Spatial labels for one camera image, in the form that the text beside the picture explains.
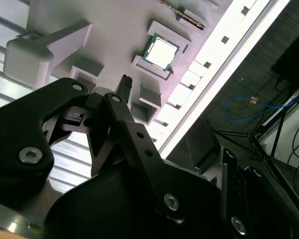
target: dark floor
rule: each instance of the dark floor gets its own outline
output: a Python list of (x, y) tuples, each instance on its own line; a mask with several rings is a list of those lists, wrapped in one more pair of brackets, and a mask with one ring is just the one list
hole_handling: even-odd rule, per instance
[[(279, 75), (273, 72), (271, 67), (298, 36), (299, 0), (293, 0), (235, 71), (209, 107), (204, 111), (202, 117), (207, 118), (211, 126), (217, 130), (251, 132), (258, 124), (260, 118), (244, 122), (230, 121), (224, 117), (223, 105), (228, 98), (233, 96), (257, 96), (263, 102), (272, 105), (283, 103), (288, 98), (287, 91), (290, 88), (290, 84), (287, 81), (282, 81), (276, 87)], [(248, 102), (242, 103), (240, 101), (229, 104), (227, 109), (228, 114), (233, 118), (243, 118), (263, 110), (261, 106), (252, 105)], [(262, 122), (271, 114), (270, 112), (266, 113)], [(254, 161), (249, 153), (226, 140), (220, 138), (219, 141), (224, 147), (229, 148), (235, 153), (242, 168), (246, 166), (259, 168), (270, 178), (275, 188), (281, 192), (283, 198), (289, 203), (288, 197), (281, 191), (280, 185), (271, 177), (264, 163)], [(246, 147), (250, 147), (250, 144), (244, 139), (239, 140), (239, 142)], [(168, 160), (182, 167), (192, 168), (190, 154), (186, 145), (184, 147), (178, 145), (168, 157)], [(281, 171), (286, 171), (286, 164), (279, 161), (277, 164)], [(292, 183), (292, 173), (285, 173), (285, 177)], [(296, 188), (299, 193), (298, 178), (296, 178)]]

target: black mount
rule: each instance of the black mount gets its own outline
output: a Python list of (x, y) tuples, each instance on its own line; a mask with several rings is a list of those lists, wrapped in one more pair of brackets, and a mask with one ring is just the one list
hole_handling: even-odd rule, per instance
[[(249, 184), (257, 192), (270, 188), (261, 172), (242, 170), (221, 147), (201, 171), (207, 180), (164, 163), (129, 111), (131, 86), (123, 76), (116, 93), (89, 94), (63, 78), (0, 108), (0, 200), (36, 194), (54, 163), (50, 146), (77, 131), (88, 136), (92, 178), (53, 205), (44, 238), (271, 238), (257, 229), (266, 217), (250, 199), (256, 189), (248, 190)], [(35, 150), (24, 160), (20, 154), (29, 147)], [(281, 199), (271, 194), (268, 204), (279, 217)], [(250, 212), (261, 220), (251, 220)], [(293, 219), (275, 222), (292, 231), (299, 227)]]

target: black cable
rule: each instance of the black cable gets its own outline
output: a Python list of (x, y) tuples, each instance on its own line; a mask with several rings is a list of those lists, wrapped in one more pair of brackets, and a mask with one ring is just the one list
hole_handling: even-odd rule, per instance
[(278, 179), (274, 176), (274, 174), (272, 173), (272, 171), (270, 170), (270, 167), (265, 163), (265, 166), (267, 167), (269, 173), (271, 174), (271, 176), (276, 180), (276, 182), (282, 187), (282, 185), (280, 184), (280, 182), (278, 181)]
[(291, 172), (293, 171), (293, 169), (290, 168), (290, 164), (289, 164), (289, 162), (290, 162), (291, 157), (292, 157), (292, 155), (294, 154), (294, 152), (295, 152), (295, 151), (292, 151), (292, 153), (290, 154), (290, 156), (289, 156), (289, 158), (288, 158), (288, 161), (287, 161), (287, 167), (288, 167), (288, 169), (289, 169)]
[(296, 173), (297, 173), (298, 169), (299, 169), (299, 165), (294, 172), (294, 189), (297, 194), (298, 194), (298, 192), (297, 192), (297, 188), (296, 188)]
[(296, 150), (295, 150), (295, 140), (296, 140), (298, 132), (299, 132), (299, 128), (297, 129), (297, 131), (294, 135), (292, 147), (293, 147), (293, 153), (295, 154), (295, 156), (297, 156), (299, 158), (299, 155), (296, 154)]

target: square hole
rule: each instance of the square hole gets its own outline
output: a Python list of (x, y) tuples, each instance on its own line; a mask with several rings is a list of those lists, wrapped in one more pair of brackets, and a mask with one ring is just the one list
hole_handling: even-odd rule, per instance
[(228, 40), (229, 40), (229, 38), (227, 36), (223, 36), (223, 38), (221, 39), (221, 42), (226, 44)]
[(204, 67), (206, 67), (207, 69), (210, 67), (211, 63), (209, 63), (208, 61), (205, 62)]
[(249, 8), (247, 8), (246, 6), (244, 6), (243, 9), (241, 10), (241, 13), (245, 16), (247, 15), (248, 12), (249, 12)]

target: silver screw head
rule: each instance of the silver screw head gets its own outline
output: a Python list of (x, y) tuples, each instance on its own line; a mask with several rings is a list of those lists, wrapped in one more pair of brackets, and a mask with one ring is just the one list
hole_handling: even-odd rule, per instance
[(171, 209), (172, 211), (177, 211), (177, 209), (179, 208), (179, 203), (178, 203), (177, 198), (170, 193), (165, 194), (164, 202), (165, 202), (166, 206), (169, 209)]
[(81, 86), (77, 85), (77, 84), (73, 84), (72, 87), (73, 87), (75, 90), (77, 90), (77, 91), (81, 91), (81, 90), (83, 90), (83, 88), (82, 88)]
[(239, 220), (239, 218), (233, 216), (231, 218), (231, 223), (233, 227), (239, 232), (239, 234), (246, 235), (246, 228), (244, 224), (241, 222), (241, 220)]
[(38, 148), (26, 147), (19, 153), (19, 159), (22, 163), (36, 164), (42, 159), (42, 152)]
[(113, 101), (121, 102), (121, 99), (117, 96), (112, 96)]
[(258, 177), (261, 177), (261, 173), (258, 170), (254, 169), (253, 171)]

